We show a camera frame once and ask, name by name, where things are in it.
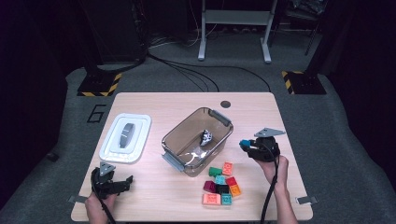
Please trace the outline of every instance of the metal frame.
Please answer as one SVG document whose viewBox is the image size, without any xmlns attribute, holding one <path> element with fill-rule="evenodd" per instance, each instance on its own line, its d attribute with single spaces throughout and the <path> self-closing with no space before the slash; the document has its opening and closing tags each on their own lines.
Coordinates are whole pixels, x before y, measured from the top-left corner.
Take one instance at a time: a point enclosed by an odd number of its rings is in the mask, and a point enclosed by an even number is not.
<svg viewBox="0 0 396 224">
<path fill-rule="evenodd" d="M 262 54 L 265 63 L 271 63 L 271 55 L 267 41 L 271 32 L 271 26 L 275 15 L 277 0 L 273 0 L 271 11 L 238 11 L 238 10 L 211 10 L 206 9 L 206 0 L 202 0 L 202 32 L 201 45 L 198 53 L 198 60 L 205 59 L 206 49 L 206 24 L 246 24 L 246 25 L 266 25 L 265 35 L 260 38 Z"/>
</svg>

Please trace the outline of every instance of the orange block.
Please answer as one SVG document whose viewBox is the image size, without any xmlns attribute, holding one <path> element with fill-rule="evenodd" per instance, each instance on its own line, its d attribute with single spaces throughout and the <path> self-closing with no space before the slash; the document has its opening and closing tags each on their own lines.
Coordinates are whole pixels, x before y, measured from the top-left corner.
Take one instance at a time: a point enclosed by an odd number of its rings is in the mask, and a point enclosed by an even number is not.
<svg viewBox="0 0 396 224">
<path fill-rule="evenodd" d="M 232 185 L 230 186 L 230 192 L 233 195 L 233 197 L 241 195 L 241 189 L 239 188 L 238 185 Z"/>
<path fill-rule="evenodd" d="M 233 173 L 233 164 L 230 162 L 224 162 L 222 173 L 224 175 L 231 175 Z"/>
<path fill-rule="evenodd" d="M 202 204 L 205 205 L 221 205 L 221 195 L 215 193 L 204 194 Z"/>
</svg>

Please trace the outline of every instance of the green block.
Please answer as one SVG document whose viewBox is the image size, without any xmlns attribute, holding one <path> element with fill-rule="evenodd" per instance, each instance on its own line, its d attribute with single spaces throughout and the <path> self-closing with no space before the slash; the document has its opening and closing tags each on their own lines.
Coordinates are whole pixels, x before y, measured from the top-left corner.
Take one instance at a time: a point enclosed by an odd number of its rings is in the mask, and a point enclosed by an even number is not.
<svg viewBox="0 0 396 224">
<path fill-rule="evenodd" d="M 222 170 L 216 167 L 210 167 L 209 168 L 209 176 L 214 176 L 216 177 L 217 175 L 221 175 Z"/>
</svg>

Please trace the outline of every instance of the human hand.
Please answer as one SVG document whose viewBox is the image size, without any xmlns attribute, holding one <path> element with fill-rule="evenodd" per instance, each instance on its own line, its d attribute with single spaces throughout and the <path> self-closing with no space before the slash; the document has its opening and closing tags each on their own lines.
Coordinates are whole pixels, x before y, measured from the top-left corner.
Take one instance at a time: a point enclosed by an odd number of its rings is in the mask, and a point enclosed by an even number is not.
<svg viewBox="0 0 396 224">
<path fill-rule="evenodd" d="M 260 167 L 264 171 L 265 178 L 271 184 L 276 172 L 274 163 L 267 161 L 255 161 L 260 165 Z M 287 189 L 289 160 L 284 156 L 279 156 L 278 158 L 276 158 L 276 162 L 278 164 L 278 168 L 275 190 Z"/>
<path fill-rule="evenodd" d="M 106 199 L 102 200 L 110 213 L 113 213 L 116 197 L 117 194 L 110 194 L 107 195 Z M 107 224 L 107 215 L 103 210 L 99 199 L 93 192 L 91 192 L 90 197 L 85 201 L 85 208 L 87 209 L 87 216 L 91 224 Z"/>
</svg>

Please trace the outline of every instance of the container handle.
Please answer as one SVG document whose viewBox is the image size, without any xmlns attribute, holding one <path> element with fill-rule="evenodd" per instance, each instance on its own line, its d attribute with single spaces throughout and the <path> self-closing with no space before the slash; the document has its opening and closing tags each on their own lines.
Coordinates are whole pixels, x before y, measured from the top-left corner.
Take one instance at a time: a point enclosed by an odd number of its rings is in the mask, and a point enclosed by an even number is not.
<svg viewBox="0 0 396 224">
<path fill-rule="evenodd" d="M 209 109 L 209 115 L 215 119 L 218 119 L 224 126 L 228 127 L 231 124 L 231 120 L 222 115 L 219 111 Z"/>
<path fill-rule="evenodd" d="M 163 159 L 166 160 L 169 164 L 171 164 L 175 169 L 179 170 L 180 172 L 184 171 L 184 166 L 180 164 L 175 158 L 169 153 L 165 152 L 163 154 Z"/>
</svg>

